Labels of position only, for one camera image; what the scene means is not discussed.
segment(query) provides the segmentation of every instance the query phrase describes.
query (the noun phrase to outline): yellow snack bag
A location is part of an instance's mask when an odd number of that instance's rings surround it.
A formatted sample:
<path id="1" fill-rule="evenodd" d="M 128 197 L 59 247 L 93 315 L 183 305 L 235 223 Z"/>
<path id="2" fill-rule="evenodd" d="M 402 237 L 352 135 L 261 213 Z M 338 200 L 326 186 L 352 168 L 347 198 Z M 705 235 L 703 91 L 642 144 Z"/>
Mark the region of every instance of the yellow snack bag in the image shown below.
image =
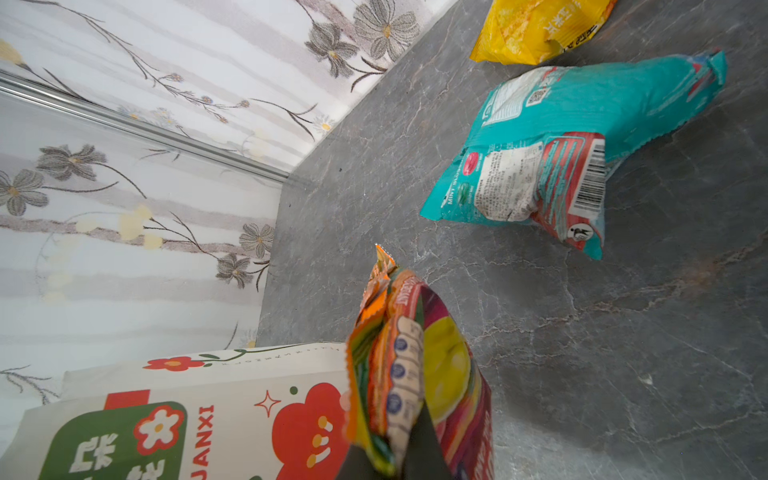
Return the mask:
<path id="1" fill-rule="evenodd" d="M 594 37 L 615 4 L 616 0 L 494 0 L 469 57 L 538 65 Z"/>

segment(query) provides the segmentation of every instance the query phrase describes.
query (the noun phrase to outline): gray marble countertop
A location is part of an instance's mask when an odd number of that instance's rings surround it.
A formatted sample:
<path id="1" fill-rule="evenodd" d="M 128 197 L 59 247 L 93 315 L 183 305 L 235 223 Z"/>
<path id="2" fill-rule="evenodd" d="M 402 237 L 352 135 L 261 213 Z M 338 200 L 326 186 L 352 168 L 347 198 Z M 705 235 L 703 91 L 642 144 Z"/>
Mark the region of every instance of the gray marble countertop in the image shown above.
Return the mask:
<path id="1" fill-rule="evenodd" d="M 602 261 L 419 216 L 488 92 L 530 68 L 468 60 L 489 6 L 460 0 L 289 179 L 259 345 L 344 340 L 381 243 L 491 384 L 499 480 L 768 478 L 768 2 L 619 0 L 553 62 L 730 63 L 701 116 L 609 181 Z"/>

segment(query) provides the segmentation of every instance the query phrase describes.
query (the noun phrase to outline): green label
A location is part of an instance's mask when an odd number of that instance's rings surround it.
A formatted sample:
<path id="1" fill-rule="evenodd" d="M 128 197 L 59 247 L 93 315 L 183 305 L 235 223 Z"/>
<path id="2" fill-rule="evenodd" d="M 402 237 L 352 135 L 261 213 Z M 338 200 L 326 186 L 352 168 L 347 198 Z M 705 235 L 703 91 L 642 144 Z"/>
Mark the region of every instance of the green label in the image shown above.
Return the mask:
<path id="1" fill-rule="evenodd" d="M 186 430 L 176 402 L 85 413 L 58 430 L 39 480 L 176 480 Z"/>

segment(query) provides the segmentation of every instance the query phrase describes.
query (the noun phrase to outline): colorful snack bag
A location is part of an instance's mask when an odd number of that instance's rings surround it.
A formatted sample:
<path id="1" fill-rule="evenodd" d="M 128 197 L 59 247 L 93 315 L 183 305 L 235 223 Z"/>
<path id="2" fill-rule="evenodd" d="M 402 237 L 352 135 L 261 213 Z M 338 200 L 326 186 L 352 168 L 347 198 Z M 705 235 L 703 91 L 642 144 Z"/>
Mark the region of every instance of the colorful snack bag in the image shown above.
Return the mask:
<path id="1" fill-rule="evenodd" d="M 538 65 L 594 37 L 616 0 L 494 0 L 474 61 Z"/>
<path id="2" fill-rule="evenodd" d="M 445 305 L 376 246 L 378 261 L 347 340 L 347 439 L 398 475 L 426 401 L 453 478 L 493 479 L 491 390 Z"/>
<path id="3" fill-rule="evenodd" d="M 599 260 L 605 181 L 631 153 L 702 111 L 726 72 L 719 52 L 541 67 L 513 78 L 488 96 L 421 215 L 533 221 Z"/>

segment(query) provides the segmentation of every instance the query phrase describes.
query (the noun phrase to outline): pink oval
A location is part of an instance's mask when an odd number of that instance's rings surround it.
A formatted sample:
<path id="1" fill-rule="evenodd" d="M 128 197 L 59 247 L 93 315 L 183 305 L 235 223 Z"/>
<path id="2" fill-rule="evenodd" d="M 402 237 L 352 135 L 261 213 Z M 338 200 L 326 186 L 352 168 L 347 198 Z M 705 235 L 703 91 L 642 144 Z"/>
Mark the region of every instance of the pink oval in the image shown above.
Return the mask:
<path id="1" fill-rule="evenodd" d="M 472 172 L 475 171 L 475 168 L 478 167 L 478 162 L 480 161 L 480 154 L 476 152 L 472 152 L 469 155 L 467 155 L 467 159 L 464 161 L 464 175 L 468 177 L 469 175 L 472 175 Z"/>

